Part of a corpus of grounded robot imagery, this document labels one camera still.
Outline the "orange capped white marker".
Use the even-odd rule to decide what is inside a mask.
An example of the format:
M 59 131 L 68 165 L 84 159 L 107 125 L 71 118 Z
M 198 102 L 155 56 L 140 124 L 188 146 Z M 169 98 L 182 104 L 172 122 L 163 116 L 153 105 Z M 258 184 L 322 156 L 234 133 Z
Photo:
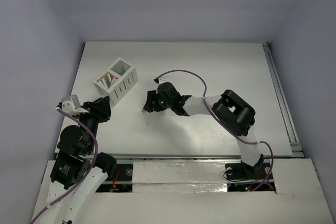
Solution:
M 107 83 L 106 83 L 106 81 L 105 81 L 105 79 L 104 79 L 103 76 L 100 78 L 100 80 L 101 80 L 101 82 L 107 87 Z

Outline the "yellow capped white marker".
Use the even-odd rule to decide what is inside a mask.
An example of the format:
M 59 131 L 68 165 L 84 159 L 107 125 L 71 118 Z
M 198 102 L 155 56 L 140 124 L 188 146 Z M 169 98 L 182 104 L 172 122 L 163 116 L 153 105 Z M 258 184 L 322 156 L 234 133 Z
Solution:
M 112 78 L 109 72 L 107 72 L 107 78 L 109 80 L 110 86 L 112 85 Z

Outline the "pink capped white marker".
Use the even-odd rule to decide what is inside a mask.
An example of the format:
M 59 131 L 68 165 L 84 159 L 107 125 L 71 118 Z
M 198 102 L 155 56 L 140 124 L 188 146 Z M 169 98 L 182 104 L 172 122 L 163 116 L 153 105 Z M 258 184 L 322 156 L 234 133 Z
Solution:
M 98 83 L 99 85 L 101 85 L 102 87 L 106 87 L 102 81 L 102 79 L 97 79 L 96 83 Z

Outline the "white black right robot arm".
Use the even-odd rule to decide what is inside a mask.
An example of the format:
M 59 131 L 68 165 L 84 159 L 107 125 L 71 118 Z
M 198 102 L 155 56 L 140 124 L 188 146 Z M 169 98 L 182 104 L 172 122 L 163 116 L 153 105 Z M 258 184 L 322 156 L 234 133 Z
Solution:
M 159 84 L 147 92 L 144 112 L 161 112 L 170 109 L 178 116 L 210 115 L 236 140 L 240 150 L 241 171 L 253 178 L 261 171 L 264 156 L 254 136 L 248 137 L 255 124 L 255 110 L 232 90 L 212 97 L 181 95 L 170 82 Z

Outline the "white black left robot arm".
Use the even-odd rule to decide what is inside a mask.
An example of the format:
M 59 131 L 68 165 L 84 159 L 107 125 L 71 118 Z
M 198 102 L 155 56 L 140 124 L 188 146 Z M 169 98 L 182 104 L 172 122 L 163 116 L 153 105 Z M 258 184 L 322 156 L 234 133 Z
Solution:
M 78 223 L 98 187 L 117 171 L 117 160 L 98 152 L 96 139 L 98 126 L 110 120 L 110 98 L 80 104 L 78 97 L 71 95 L 63 98 L 56 110 L 74 124 L 61 131 L 47 211 L 40 223 Z

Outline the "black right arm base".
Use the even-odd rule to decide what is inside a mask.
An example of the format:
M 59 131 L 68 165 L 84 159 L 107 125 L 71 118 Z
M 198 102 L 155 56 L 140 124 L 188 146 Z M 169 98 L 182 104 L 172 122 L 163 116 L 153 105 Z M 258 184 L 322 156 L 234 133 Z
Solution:
M 263 163 L 260 168 L 253 170 L 242 163 L 225 164 L 223 177 L 227 181 L 228 192 L 276 191 L 276 186 L 270 164 Z

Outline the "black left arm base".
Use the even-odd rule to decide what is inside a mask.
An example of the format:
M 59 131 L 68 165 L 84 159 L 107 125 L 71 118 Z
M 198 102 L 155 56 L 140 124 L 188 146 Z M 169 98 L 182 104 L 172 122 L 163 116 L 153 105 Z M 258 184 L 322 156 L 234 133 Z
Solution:
M 96 190 L 97 193 L 131 193 L 133 188 L 132 183 L 133 165 L 118 164 L 117 172 L 112 178 L 104 181 Z

